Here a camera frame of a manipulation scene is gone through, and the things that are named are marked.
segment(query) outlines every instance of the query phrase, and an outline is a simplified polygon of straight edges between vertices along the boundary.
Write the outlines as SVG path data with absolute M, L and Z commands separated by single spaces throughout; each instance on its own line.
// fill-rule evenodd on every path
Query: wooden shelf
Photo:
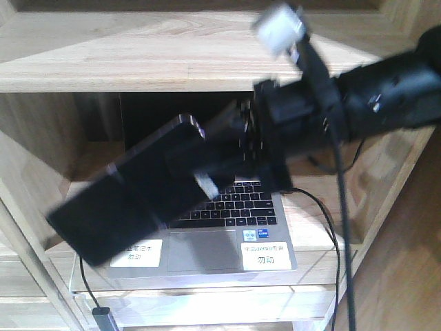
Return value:
M 237 91 L 267 77 L 297 79 L 292 64 L 274 60 L 250 30 L 270 1 L 230 2 L 194 11 L 186 2 L 181 11 L 150 1 L 110 9 L 94 2 L 85 11 L 84 2 L 36 1 L 0 27 L 8 45 L 0 49 L 0 92 Z M 412 45 L 372 9 L 316 10 L 307 18 L 333 74 Z

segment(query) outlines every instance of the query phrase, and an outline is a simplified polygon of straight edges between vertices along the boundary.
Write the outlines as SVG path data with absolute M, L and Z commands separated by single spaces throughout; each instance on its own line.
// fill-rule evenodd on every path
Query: laptop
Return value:
M 123 107 L 126 149 L 140 139 L 131 137 L 131 132 L 139 135 L 134 123 L 139 119 Z M 238 179 L 106 267 L 109 278 L 130 279 L 295 270 L 297 263 L 280 195 L 263 192 L 258 180 Z

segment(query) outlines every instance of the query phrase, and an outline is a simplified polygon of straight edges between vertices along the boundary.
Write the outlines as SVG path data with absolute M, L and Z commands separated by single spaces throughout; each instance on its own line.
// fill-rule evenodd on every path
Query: wooden cabinet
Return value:
M 313 43 L 338 74 L 412 47 L 415 29 L 421 28 L 418 15 L 430 1 L 421 8 L 404 1 L 413 10 L 409 13 L 392 0 L 299 2 L 316 32 Z M 267 77 L 297 79 L 299 71 L 287 59 L 272 59 L 249 30 L 269 4 L 0 0 L 0 317 L 8 316 L 0 318 L 0 328 L 87 330 L 93 325 L 74 253 L 45 215 L 82 185 L 78 173 L 91 172 L 122 151 L 114 143 L 97 149 L 88 141 L 74 93 L 251 91 L 254 82 Z M 355 270 L 431 132 L 398 131 L 370 139 L 348 172 Z M 346 158 L 353 149 L 345 148 Z M 338 225 L 335 178 L 304 161 L 293 163 L 291 173 L 298 187 L 325 202 Z M 268 280 L 258 288 L 244 282 L 236 292 L 225 286 L 210 292 L 199 283 L 173 290 L 165 281 L 110 281 L 100 270 L 88 269 L 92 288 L 130 327 L 306 319 L 312 321 L 309 330 L 319 330 L 334 300 L 335 252 L 312 201 L 291 194 L 283 202 L 299 269 L 281 276 L 280 283 Z M 184 314 L 224 297 L 261 302 L 257 310 L 270 299 L 288 302 L 289 309 L 243 320 L 228 320 L 224 313 L 200 319 Z M 144 309 L 148 305 L 161 309 L 150 314 Z

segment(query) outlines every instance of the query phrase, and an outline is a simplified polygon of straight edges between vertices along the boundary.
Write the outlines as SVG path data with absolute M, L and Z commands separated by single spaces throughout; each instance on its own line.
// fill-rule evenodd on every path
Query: wooden panel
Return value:
M 0 179 L 0 192 L 7 192 Z M 19 254 L 23 264 L 34 277 L 45 296 L 50 300 L 57 310 L 59 316 L 65 321 L 72 331 L 83 331 L 80 324 L 83 316 L 79 313 L 78 307 L 74 303 L 72 293 L 59 280 L 59 274 L 54 266 L 47 261 L 42 247 L 38 243 L 33 245 L 23 235 L 17 223 L 23 223 L 24 217 L 20 211 L 15 212 L 15 218 L 12 217 L 6 205 L 0 199 L 0 219 L 1 227 L 5 233 L 8 233 L 14 250 Z
M 420 10 L 421 0 L 382 0 L 378 4 L 392 24 L 405 35 L 410 35 Z
M 73 98 L 0 94 L 0 108 L 0 179 L 14 198 L 4 201 L 25 215 L 23 233 L 46 247 L 54 231 L 44 215 L 63 199 L 65 175 L 84 144 Z
M 421 0 L 420 9 L 410 31 L 412 39 L 417 40 L 421 34 L 441 24 L 441 5 L 438 0 Z
M 0 26 L 28 4 L 28 0 L 0 0 Z
M 126 327 L 124 331 L 169 331 L 169 326 Z M 297 331 L 290 322 L 173 326 L 173 331 Z
M 21 261 L 0 261 L 0 297 L 44 297 Z
M 2 330 L 69 330 L 46 298 L 0 298 L 0 328 Z
M 2 231 L 0 231 L 0 261 L 20 261 L 19 255 Z
M 149 8 L 86 14 L 54 5 L 54 12 L 17 13 L 0 28 L 1 42 L 10 45 L 0 50 L 0 91 L 251 90 L 270 76 L 299 77 L 285 58 L 274 61 L 249 30 L 256 9 Z M 312 41 L 333 74 L 411 46 L 376 11 L 307 17 L 317 32 Z
M 63 277 L 65 284 L 70 284 L 72 291 L 85 291 L 78 261 L 74 265 L 74 253 L 48 252 L 51 261 Z M 92 269 L 85 265 L 88 283 L 97 291 L 106 290 L 144 290 L 171 288 L 210 288 L 228 286 L 261 286 L 261 285 L 312 285 L 332 284 L 336 281 L 336 253 L 329 251 L 296 252 L 298 269 L 291 272 L 247 272 L 240 274 L 211 274 L 175 277 L 150 277 L 138 279 L 109 279 L 103 268 Z
M 255 323 L 322 319 L 331 286 L 97 292 L 120 326 Z M 87 312 L 84 299 L 77 298 Z
M 355 279 L 359 330 L 439 330 L 441 131 L 435 132 Z M 337 330 L 348 330 L 346 301 Z

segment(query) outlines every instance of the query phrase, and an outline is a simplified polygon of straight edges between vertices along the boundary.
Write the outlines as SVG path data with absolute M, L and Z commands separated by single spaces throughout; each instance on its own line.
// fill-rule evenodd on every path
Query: white label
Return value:
M 243 241 L 257 241 L 255 230 L 243 230 Z
M 242 243 L 241 245 L 243 270 L 291 270 L 287 243 Z
M 111 267 L 159 267 L 162 239 L 146 239 L 130 246 L 110 261 Z

